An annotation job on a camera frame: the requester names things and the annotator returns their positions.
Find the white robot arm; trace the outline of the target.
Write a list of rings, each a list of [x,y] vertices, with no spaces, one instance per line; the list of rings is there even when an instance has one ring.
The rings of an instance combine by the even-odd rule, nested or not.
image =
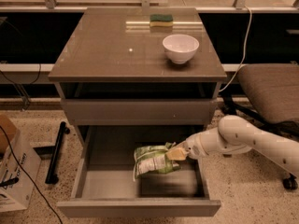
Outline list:
[[[299,143],[263,131],[239,116],[222,118],[216,128],[195,133],[166,152],[172,161],[198,160],[210,153],[240,154],[255,149],[287,172],[299,176]]]

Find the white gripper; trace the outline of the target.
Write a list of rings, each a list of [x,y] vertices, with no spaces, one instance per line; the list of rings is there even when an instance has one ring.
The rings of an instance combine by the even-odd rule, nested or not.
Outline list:
[[[200,134],[193,134],[185,140],[184,147],[173,147],[166,152],[166,157],[171,161],[184,161],[187,156],[191,159],[198,160],[205,157],[205,152]]]

